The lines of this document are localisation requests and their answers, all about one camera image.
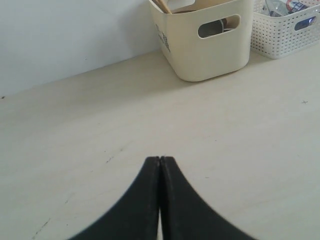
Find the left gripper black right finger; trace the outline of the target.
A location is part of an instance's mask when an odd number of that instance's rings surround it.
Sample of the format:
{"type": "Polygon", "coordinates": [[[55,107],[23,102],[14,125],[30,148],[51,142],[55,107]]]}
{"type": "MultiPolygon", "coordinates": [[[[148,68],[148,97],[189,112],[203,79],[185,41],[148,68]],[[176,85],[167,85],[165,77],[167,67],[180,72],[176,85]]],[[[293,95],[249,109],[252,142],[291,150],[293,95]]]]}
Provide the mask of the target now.
{"type": "Polygon", "coordinates": [[[254,239],[213,210],[171,156],[160,158],[159,207],[164,240],[254,239]]]}

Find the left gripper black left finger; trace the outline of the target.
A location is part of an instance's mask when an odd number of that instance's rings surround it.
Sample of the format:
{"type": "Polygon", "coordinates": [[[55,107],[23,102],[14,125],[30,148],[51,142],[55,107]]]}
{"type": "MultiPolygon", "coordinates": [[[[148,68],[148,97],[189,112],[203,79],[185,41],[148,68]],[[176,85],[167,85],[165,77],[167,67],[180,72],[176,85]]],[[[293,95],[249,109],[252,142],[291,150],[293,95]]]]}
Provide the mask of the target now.
{"type": "Polygon", "coordinates": [[[123,196],[72,240],[156,240],[160,158],[147,157],[123,196]]]}

